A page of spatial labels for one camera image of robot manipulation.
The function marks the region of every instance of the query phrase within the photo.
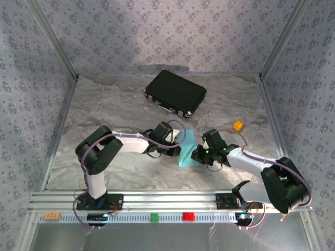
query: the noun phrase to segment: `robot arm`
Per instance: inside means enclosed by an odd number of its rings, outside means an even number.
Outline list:
[[[232,193],[241,204],[251,201],[270,202],[280,212],[287,214],[308,199],[307,187],[295,175],[303,180],[293,162],[286,157],[270,159],[243,151],[235,144],[227,145],[219,132],[212,129],[203,135],[204,145],[198,145],[192,153],[192,159],[207,165],[214,161],[229,167],[238,167],[258,176],[263,183],[243,181],[233,188]],[[291,172],[280,168],[282,164]]]
[[[110,136],[102,140],[100,145],[103,148],[100,150],[98,146],[93,147],[84,160],[84,166],[87,172],[85,177],[86,185],[89,188],[88,193],[93,200],[97,200],[106,194],[104,170],[117,153],[137,152],[146,154],[157,151],[158,153],[168,156],[178,156],[181,151],[180,146],[167,149],[142,139],[145,136],[148,139],[164,145],[174,145],[175,139],[179,136],[180,131],[172,129],[166,122],[162,122],[154,130],[149,129],[142,134],[118,133],[111,131],[107,126],[103,125],[76,148],[75,152],[79,162],[82,161],[85,152],[92,144],[110,134],[116,136]]]

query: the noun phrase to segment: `blue towel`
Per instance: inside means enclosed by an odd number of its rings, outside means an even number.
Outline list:
[[[181,142],[183,137],[184,137],[184,131],[182,131],[182,135],[176,140],[176,142],[177,143]],[[189,167],[189,166],[200,166],[201,165],[199,162],[191,159],[192,152],[197,148],[193,130],[186,130],[186,138],[180,147],[182,148],[182,150],[178,157],[179,167]]]

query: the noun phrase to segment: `red block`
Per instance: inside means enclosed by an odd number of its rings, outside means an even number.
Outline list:
[[[183,221],[195,221],[194,213],[183,213]]]

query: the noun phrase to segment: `floral wallpaper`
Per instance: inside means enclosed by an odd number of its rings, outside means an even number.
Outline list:
[[[258,73],[296,2],[39,0],[80,75]]]
[[[73,81],[26,2],[0,9],[0,250],[12,250]]]
[[[289,155],[335,250],[335,2],[312,0],[266,85]]]

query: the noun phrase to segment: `green block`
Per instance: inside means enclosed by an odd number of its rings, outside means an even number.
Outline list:
[[[150,222],[158,222],[159,216],[157,213],[150,213]]]

